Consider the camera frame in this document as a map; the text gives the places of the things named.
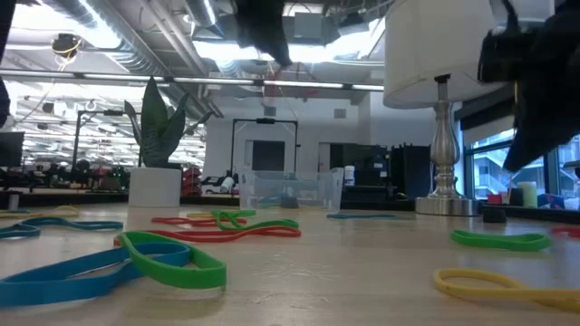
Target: window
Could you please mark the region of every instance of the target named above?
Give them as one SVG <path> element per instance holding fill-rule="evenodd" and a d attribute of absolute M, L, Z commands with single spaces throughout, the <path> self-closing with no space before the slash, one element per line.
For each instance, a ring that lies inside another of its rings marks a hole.
<path fill-rule="evenodd" d="M 473 185 L 476 199 L 487 199 L 488 194 L 508 192 L 522 181 L 535 181 L 539 195 L 546 192 L 544 180 L 544 159 L 539 158 L 511 174 L 503 170 L 508 148 L 479 152 L 473 155 Z"/>
<path fill-rule="evenodd" d="M 499 134 L 493 135 L 491 137 L 487 137 L 486 139 L 478 140 L 474 142 L 471 147 L 473 149 L 482 148 L 489 145 L 498 144 L 502 141 L 512 140 L 514 138 L 514 130 L 506 130 L 502 131 Z"/>
<path fill-rule="evenodd" d="M 564 164 L 580 160 L 580 135 L 558 149 L 558 177 L 560 196 L 564 198 L 566 209 L 580 209 L 580 180 L 575 168 L 564 168 Z"/>

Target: green rubber band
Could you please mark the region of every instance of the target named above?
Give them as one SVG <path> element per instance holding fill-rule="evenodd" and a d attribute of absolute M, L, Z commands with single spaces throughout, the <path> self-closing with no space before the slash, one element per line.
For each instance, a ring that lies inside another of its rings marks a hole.
<path fill-rule="evenodd" d="M 183 243 L 163 235 L 148 232 L 124 232 L 118 235 L 121 245 L 127 248 L 137 268 L 159 283 L 182 289 L 211 289 L 226 285 L 226 265 L 211 255 L 186 244 L 191 249 L 190 261 L 197 269 L 177 267 L 156 262 L 141 254 L 134 245 L 147 242 Z"/>
<path fill-rule="evenodd" d="M 223 230 L 223 231 L 248 231 L 248 230 L 254 230 L 254 229 L 257 229 L 260 227 L 267 227 L 267 226 L 287 226 L 287 227 L 293 227 L 296 229 L 300 227 L 300 225 L 296 221 L 293 221 L 290 219 L 265 221 L 265 222 L 260 222 L 260 223 L 256 223 L 253 225 L 244 226 L 244 225 L 239 224 L 236 221 L 237 217 L 243 216 L 243 215 L 240 215 L 241 212 L 244 212 L 244 211 L 240 211 L 240 212 L 236 212 L 236 213 L 214 211 L 214 212 L 211 212 L 211 214 L 216 218 L 217 227 L 219 227 L 219 229 Z M 222 218 L 226 218 L 229 221 L 229 223 L 231 225 L 233 225 L 233 227 L 224 225 L 221 222 Z"/>
<path fill-rule="evenodd" d="M 232 218 L 240 218 L 240 217 L 252 217 L 256 216 L 255 210 L 240 210 L 236 212 L 232 211 L 211 211 L 211 215 L 214 217 L 218 217 L 222 214 L 227 214 L 228 216 L 232 216 Z"/>
<path fill-rule="evenodd" d="M 548 248 L 552 241 L 545 235 L 484 235 L 455 230 L 451 240 L 458 244 L 478 248 L 498 248 L 513 251 L 532 252 Z"/>

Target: clear plastic container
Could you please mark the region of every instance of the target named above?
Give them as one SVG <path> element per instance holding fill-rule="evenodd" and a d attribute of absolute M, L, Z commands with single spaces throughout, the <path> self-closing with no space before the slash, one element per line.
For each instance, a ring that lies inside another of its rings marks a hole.
<path fill-rule="evenodd" d="M 241 209 L 300 208 L 338 213 L 343 193 L 343 168 L 324 173 L 242 170 Z"/>

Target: red rubber band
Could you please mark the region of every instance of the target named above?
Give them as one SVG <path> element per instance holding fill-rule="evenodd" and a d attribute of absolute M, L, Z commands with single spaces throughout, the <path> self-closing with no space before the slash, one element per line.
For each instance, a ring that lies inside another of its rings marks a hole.
<path fill-rule="evenodd" d="M 552 234 L 568 234 L 569 237 L 580 238 L 580 227 L 554 227 Z"/>
<path fill-rule="evenodd" d="M 227 218 L 221 218 L 221 222 L 229 222 Z M 191 225 L 191 226 L 199 226 L 199 227 L 218 227 L 218 222 L 215 218 L 210 219 L 200 219 L 200 220 L 192 220 L 189 218 L 183 217 L 154 217 L 151 219 L 153 223 L 161 223 L 165 225 Z M 236 222 L 239 224 L 247 223 L 246 219 L 244 218 L 236 218 Z"/>
<path fill-rule="evenodd" d="M 146 230 L 156 235 L 165 235 L 181 241 L 195 243 L 225 243 L 237 240 L 246 235 L 270 235 L 282 237 L 298 237 L 302 235 L 300 230 L 288 226 L 266 226 L 247 231 L 162 231 Z"/>

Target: potted plant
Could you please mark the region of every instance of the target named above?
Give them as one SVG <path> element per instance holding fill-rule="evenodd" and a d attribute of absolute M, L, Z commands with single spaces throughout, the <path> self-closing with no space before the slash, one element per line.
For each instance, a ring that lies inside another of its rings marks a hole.
<path fill-rule="evenodd" d="M 181 193 L 180 165 L 169 163 L 169 156 L 179 145 L 185 129 L 185 106 L 188 95 L 176 110 L 165 105 L 157 83 L 150 78 L 143 95 L 139 125 L 137 114 L 125 101 L 135 140 L 145 168 L 130 173 L 129 205 L 137 207 L 178 207 Z"/>

